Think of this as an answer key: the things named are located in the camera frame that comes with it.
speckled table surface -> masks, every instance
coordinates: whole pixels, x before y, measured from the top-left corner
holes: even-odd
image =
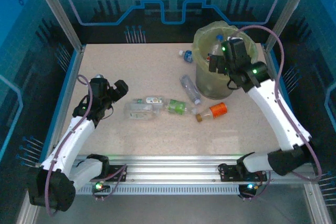
[[[269,123],[242,89],[223,100],[228,113],[211,121],[198,123],[194,116],[168,113],[161,113],[154,121],[124,118],[124,104],[146,95],[189,101],[179,77],[189,74],[195,80],[196,63],[184,62],[178,51],[190,48],[191,44],[87,45],[79,73],[88,79],[103,74],[110,84],[122,79],[128,84],[129,92],[114,104],[114,114],[99,123],[80,154],[233,155],[278,149]],[[262,53],[259,60],[265,61]],[[63,133],[73,109],[86,94],[87,88],[77,82]],[[205,97],[202,101],[199,110],[221,102]]]

blue bottle cap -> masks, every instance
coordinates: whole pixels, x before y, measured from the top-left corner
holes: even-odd
[[[223,35],[218,34],[218,35],[216,36],[216,39],[217,39],[217,40],[223,40]]]

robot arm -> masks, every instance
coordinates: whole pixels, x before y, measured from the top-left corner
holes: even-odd
[[[91,154],[77,167],[72,168],[72,166],[83,144],[104,117],[105,110],[112,108],[113,103],[127,94],[128,86],[124,81],[119,80],[114,84],[117,87],[114,89],[110,87],[107,79],[100,75],[91,79],[90,85],[92,106],[86,119],[74,130],[74,126],[83,118],[88,109],[88,95],[74,109],[70,125],[54,151],[40,167],[33,167],[29,170],[28,193],[32,205],[46,205],[44,191],[52,161],[56,162],[50,177],[49,204],[51,208],[57,210],[68,210],[77,190],[93,178],[105,178],[108,175],[109,159],[105,156]]]
[[[244,178],[261,170],[274,170],[283,176],[308,162],[310,154],[304,142],[277,104],[275,82],[267,66],[263,62],[251,63],[242,39],[232,38],[223,42],[222,50],[224,56],[211,56],[209,71],[229,75],[228,88],[234,82],[237,87],[244,89],[264,113],[281,148],[271,153],[250,153],[241,157],[236,166],[240,176]],[[310,141],[309,132],[300,125],[281,93],[279,99],[302,135]]]

metal floor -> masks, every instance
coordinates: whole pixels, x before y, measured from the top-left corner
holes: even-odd
[[[302,186],[270,186],[262,200],[243,201],[238,196],[113,196],[95,201],[91,196],[76,196],[67,212],[50,218],[40,208],[37,224],[217,224],[312,223]]]

green led light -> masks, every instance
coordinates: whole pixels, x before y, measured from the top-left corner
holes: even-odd
[[[96,189],[100,190],[101,188],[103,188],[103,184],[100,182],[96,183]]]

